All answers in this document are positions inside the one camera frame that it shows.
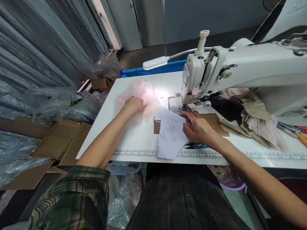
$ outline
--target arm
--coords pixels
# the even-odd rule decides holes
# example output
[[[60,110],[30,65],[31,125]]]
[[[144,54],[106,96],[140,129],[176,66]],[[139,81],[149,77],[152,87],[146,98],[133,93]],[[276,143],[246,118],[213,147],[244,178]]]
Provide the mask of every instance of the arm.
[[[127,100],[119,114],[86,149],[77,165],[106,168],[126,124],[136,113],[143,111],[142,104],[143,100],[136,97]]]
[[[77,165],[39,199],[29,229],[105,229],[110,172],[107,166],[127,122],[143,111],[143,100],[132,97],[90,144]]]
[[[183,124],[184,131],[193,140],[216,150],[227,160],[254,191],[262,204],[280,214],[295,226],[307,229],[307,205],[266,170],[221,137],[195,112],[183,112],[190,120],[192,129]]]

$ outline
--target pink fabric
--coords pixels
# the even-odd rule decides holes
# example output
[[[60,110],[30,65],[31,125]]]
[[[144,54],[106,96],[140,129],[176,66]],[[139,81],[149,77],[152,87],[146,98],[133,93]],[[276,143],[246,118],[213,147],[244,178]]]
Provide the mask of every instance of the pink fabric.
[[[231,98],[232,96],[235,95],[243,95],[245,96],[248,94],[249,88],[227,88],[226,89],[226,94]]]
[[[248,125],[248,128],[254,131],[258,136],[268,141],[269,145],[279,151],[287,151],[288,146],[277,129],[277,120],[272,116],[272,119],[265,121],[256,117],[248,115],[246,112],[244,122]]]
[[[145,106],[145,108],[141,115],[142,118],[152,117],[156,113],[160,102],[155,90],[149,81],[139,78],[130,82],[129,88],[117,97],[115,115],[119,113],[126,101],[132,96],[143,99],[143,106]]]

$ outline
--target purple basket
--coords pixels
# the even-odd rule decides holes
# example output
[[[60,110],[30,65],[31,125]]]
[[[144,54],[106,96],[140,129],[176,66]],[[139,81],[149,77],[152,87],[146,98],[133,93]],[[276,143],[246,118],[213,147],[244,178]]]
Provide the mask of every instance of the purple basket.
[[[231,174],[226,175],[224,181],[219,181],[223,188],[231,191],[240,191],[245,188],[246,184],[240,179]]]

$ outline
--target white paper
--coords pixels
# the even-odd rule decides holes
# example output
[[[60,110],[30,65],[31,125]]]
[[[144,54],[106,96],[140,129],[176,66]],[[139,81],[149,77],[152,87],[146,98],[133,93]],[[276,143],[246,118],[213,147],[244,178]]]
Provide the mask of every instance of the white paper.
[[[161,122],[157,157],[174,160],[189,141],[183,131],[183,123],[186,123],[186,120],[162,106],[159,106],[154,120]]]
[[[154,121],[159,122],[161,119],[169,119],[172,122],[185,123],[185,118],[175,114],[171,110],[164,108],[163,106],[158,107],[157,115],[154,117]]]
[[[307,26],[307,0],[287,0],[276,22],[261,42],[270,40],[295,26]]]

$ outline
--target wall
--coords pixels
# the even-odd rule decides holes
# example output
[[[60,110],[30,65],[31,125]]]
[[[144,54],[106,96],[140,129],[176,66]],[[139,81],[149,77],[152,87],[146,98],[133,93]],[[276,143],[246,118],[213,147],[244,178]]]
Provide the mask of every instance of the wall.
[[[166,44],[260,25],[269,14],[261,0],[165,0],[164,10]]]
[[[164,44],[163,0],[134,0],[144,46]]]
[[[104,0],[110,9],[124,51],[143,48],[132,0]]]

